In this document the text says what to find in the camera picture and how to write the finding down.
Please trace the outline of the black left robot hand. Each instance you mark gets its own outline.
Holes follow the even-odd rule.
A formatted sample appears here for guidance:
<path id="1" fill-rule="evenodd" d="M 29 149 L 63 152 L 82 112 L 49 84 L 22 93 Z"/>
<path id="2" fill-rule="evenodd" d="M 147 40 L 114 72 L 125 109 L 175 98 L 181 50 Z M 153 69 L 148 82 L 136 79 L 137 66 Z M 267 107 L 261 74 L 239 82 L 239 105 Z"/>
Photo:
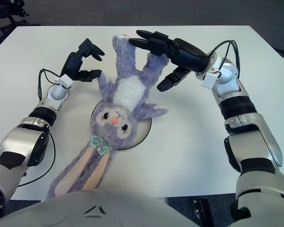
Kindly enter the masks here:
<path id="1" fill-rule="evenodd" d="M 80 70 L 82 58 L 92 56 L 94 59 L 102 61 L 100 56 L 104 55 L 105 53 L 87 38 L 79 45 L 77 52 L 69 54 L 60 76 L 67 75 L 73 81 L 91 82 L 100 76 L 102 70 Z"/>

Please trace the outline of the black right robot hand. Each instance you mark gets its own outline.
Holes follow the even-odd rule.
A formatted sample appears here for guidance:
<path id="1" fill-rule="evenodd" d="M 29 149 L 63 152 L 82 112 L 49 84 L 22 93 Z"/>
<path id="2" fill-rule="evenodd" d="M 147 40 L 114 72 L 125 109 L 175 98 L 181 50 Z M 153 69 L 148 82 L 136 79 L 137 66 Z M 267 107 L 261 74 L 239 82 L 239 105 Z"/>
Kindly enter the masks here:
<path id="1" fill-rule="evenodd" d="M 137 30 L 140 38 L 130 38 L 129 43 L 135 47 L 148 50 L 156 56 L 166 55 L 171 63 L 177 65 L 158 85 L 161 92 L 171 89 L 180 83 L 190 72 L 203 72 L 210 64 L 210 57 L 194 45 L 176 38 L 174 40 L 158 31 L 152 33 Z"/>

